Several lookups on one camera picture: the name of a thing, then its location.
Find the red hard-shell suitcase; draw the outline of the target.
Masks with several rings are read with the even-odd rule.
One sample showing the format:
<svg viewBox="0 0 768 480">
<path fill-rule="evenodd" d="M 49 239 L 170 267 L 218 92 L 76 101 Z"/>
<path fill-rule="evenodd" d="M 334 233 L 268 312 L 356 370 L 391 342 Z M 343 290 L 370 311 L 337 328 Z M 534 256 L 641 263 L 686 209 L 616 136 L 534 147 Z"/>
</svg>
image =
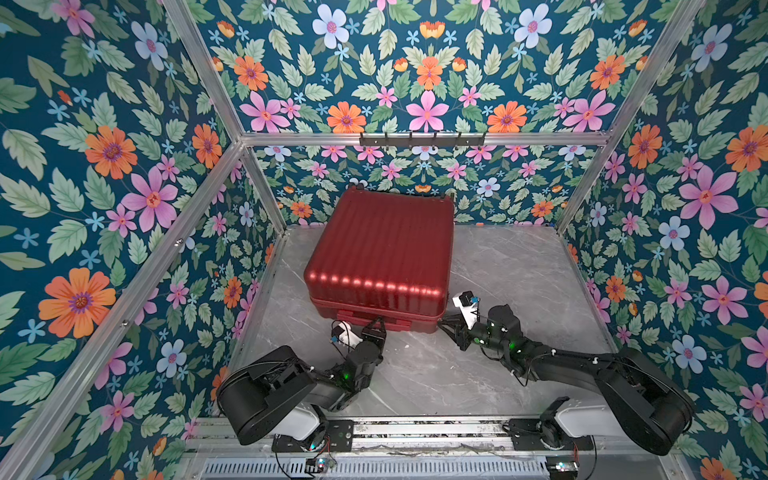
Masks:
<svg viewBox="0 0 768 480">
<path fill-rule="evenodd" d="M 349 188 L 303 278 L 318 314 L 353 326 L 431 334 L 446 312 L 454 202 Z"/>
</svg>

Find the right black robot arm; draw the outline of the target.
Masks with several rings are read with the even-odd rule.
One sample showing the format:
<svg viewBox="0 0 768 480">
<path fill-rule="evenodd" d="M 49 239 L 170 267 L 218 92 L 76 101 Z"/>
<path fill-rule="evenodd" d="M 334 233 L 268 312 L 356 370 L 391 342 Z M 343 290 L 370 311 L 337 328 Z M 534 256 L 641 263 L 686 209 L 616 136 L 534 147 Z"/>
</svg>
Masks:
<svg viewBox="0 0 768 480">
<path fill-rule="evenodd" d="M 449 315 L 438 327 L 465 351 L 476 345 L 521 385 L 550 381 L 602 396 L 621 431 L 637 446 L 658 456 L 668 454 L 695 414 L 693 400 L 639 351 L 583 353 L 557 349 L 524 335 L 520 319 L 507 304 L 469 320 Z"/>
</svg>

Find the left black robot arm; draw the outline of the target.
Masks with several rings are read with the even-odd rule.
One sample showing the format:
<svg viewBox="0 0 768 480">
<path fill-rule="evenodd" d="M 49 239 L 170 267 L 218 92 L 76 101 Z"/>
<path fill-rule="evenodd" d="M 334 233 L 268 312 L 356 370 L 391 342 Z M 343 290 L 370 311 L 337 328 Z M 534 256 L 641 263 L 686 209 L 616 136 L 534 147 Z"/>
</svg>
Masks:
<svg viewBox="0 0 768 480">
<path fill-rule="evenodd" d="M 314 368 L 283 345 L 226 377 L 216 402 L 240 444 L 272 435 L 289 437 L 304 451 L 325 447 L 330 440 L 325 414 L 346 408 L 370 386 L 383 361 L 387 331 L 381 318 L 359 333 L 339 322 L 332 338 L 347 352 L 327 370 Z"/>
</svg>

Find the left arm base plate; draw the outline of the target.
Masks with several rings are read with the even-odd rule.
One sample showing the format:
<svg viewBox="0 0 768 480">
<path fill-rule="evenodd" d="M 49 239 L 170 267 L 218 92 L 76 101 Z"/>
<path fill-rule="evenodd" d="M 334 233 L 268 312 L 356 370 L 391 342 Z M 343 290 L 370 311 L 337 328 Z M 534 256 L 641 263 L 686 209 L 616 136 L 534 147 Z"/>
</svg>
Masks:
<svg viewBox="0 0 768 480">
<path fill-rule="evenodd" d="M 346 453 L 352 450 L 355 423 L 351 420 L 329 420 L 304 440 L 287 435 L 276 435 L 272 451 L 276 453 L 313 453 L 330 451 Z"/>
</svg>

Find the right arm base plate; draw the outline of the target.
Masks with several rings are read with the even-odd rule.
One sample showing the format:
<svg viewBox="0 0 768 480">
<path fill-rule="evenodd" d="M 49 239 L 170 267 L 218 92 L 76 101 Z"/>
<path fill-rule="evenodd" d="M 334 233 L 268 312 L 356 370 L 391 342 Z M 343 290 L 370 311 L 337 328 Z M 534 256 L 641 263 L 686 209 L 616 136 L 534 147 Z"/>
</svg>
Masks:
<svg viewBox="0 0 768 480">
<path fill-rule="evenodd" d="M 512 418 L 502 425 L 516 451 L 582 452 L 593 451 L 595 443 L 590 436 L 574 438 L 554 421 L 538 418 Z"/>
</svg>

